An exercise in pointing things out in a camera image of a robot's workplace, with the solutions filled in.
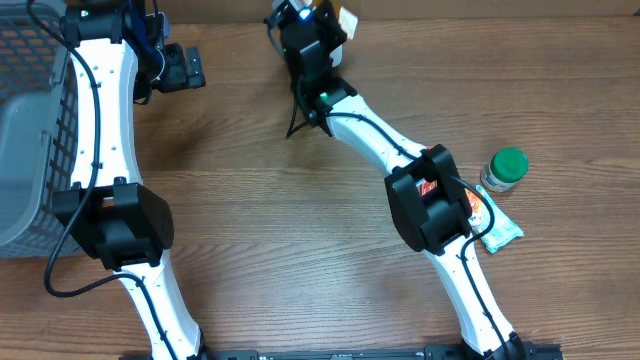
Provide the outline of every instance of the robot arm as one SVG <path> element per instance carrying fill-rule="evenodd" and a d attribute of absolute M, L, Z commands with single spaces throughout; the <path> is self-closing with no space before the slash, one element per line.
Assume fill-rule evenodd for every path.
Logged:
<path fill-rule="evenodd" d="M 205 80 L 197 50 L 187 50 L 187 66 L 179 45 L 164 44 L 168 38 L 164 14 L 156 18 L 144 13 L 144 1 L 97 2 L 68 7 L 60 21 L 65 39 L 75 44 L 98 84 L 101 131 L 96 139 L 91 84 L 84 67 L 72 56 L 78 89 L 78 149 L 73 188 L 54 194 L 54 212 L 68 225 L 89 186 L 94 141 L 99 141 L 100 168 L 90 205 L 71 234 L 105 269 L 140 280 L 120 278 L 149 334 L 153 359 L 202 359 L 206 351 L 202 334 L 186 308 L 171 266 L 171 211 L 143 186 L 138 170 L 133 105 L 134 100 L 150 96 L 152 89 L 197 88 Z M 162 36 L 148 40 L 146 28 L 158 23 Z"/>
<path fill-rule="evenodd" d="M 414 157 L 419 157 L 421 152 L 426 149 L 425 146 L 408 140 L 384 122 L 367 106 L 362 96 L 348 96 L 338 102 L 327 116 L 327 125 L 331 135 L 354 148 L 383 176 L 391 175 L 396 168 L 408 166 L 413 160 L 400 154 L 371 124 L 352 117 L 330 116 L 334 113 L 365 116 Z M 424 250 L 423 253 L 435 267 L 449 295 L 458 315 L 465 343 L 478 354 L 484 354 L 488 351 L 495 352 L 502 344 L 492 329 L 489 319 L 483 314 L 459 258 L 462 246 L 466 241 L 466 236 L 458 236 L 444 246 L 443 252 L 440 254 L 434 254 L 427 250 Z M 509 339 L 510 334 L 513 333 L 513 327 L 496 304 L 473 246 L 467 248 L 466 257 L 468 258 L 467 265 L 482 299 L 498 325 L 503 339 Z"/>
<path fill-rule="evenodd" d="M 396 229 L 434 265 L 456 310 L 464 359 L 537 359 L 500 312 L 469 243 L 470 204 L 451 154 L 399 134 L 335 75 L 330 54 L 346 34 L 334 6 L 315 1 L 314 8 L 297 9 L 298 2 L 276 0 L 271 16 L 279 20 L 295 101 L 311 126 L 350 145 L 386 176 Z M 423 196 L 418 186 L 424 181 L 438 186 Z"/>

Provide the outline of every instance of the green lid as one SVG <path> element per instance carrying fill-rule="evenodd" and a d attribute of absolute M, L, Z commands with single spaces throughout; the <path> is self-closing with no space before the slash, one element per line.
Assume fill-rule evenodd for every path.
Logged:
<path fill-rule="evenodd" d="M 520 181 L 529 171 L 527 155 L 516 148 L 504 148 L 491 159 L 491 172 L 505 183 Z"/>

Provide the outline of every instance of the wooden table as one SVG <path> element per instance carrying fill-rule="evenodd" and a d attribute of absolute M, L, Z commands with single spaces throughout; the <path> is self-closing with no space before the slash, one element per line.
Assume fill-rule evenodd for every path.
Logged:
<path fill-rule="evenodd" d="M 175 26 L 208 85 L 136 108 L 145 185 L 171 205 L 172 258 L 217 350 L 402 348 L 460 339 L 433 268 L 397 235 L 382 178 L 320 129 L 285 141 L 285 65 L 259 24 Z M 524 229 L 477 245 L 507 318 L 567 359 L 640 356 L 640 22 L 635 18 L 363 23 L 344 77 L 463 178 L 504 146 L 530 157 L 495 197 Z M 119 284 L 74 299 L 44 260 L 0 263 L 0 359 L 116 359 L 147 336 Z M 58 288 L 106 275 L 66 258 Z"/>

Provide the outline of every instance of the small bottle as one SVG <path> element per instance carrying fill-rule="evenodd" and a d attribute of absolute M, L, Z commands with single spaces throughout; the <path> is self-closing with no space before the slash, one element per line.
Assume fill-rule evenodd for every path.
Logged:
<path fill-rule="evenodd" d="M 489 190 L 504 192 L 511 189 L 529 171 L 527 155 L 517 148 L 504 148 L 482 168 L 480 181 Z"/>

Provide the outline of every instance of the basket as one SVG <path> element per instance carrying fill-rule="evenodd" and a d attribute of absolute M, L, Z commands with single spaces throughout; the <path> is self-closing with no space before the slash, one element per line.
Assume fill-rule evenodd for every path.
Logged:
<path fill-rule="evenodd" d="M 39 0 L 33 10 L 57 30 L 65 5 Z M 0 257 L 48 256 L 62 233 L 51 195 L 69 189 L 78 142 L 70 66 L 24 1 L 0 0 Z M 78 251 L 70 237 L 60 254 Z"/>

